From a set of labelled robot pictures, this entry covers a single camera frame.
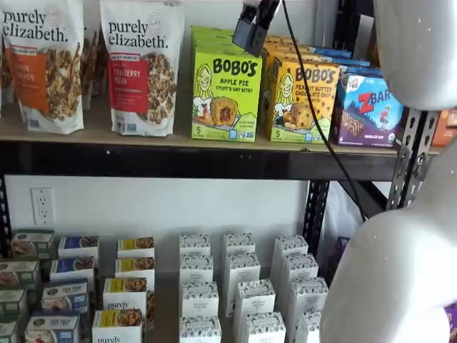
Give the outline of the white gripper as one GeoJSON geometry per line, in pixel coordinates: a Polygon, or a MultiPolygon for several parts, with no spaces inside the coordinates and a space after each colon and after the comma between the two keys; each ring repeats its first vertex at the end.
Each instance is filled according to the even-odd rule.
{"type": "Polygon", "coordinates": [[[279,0],[243,1],[243,9],[233,34],[233,43],[245,46],[249,54],[259,57],[266,38],[264,27],[270,27],[280,5],[279,0]]]}

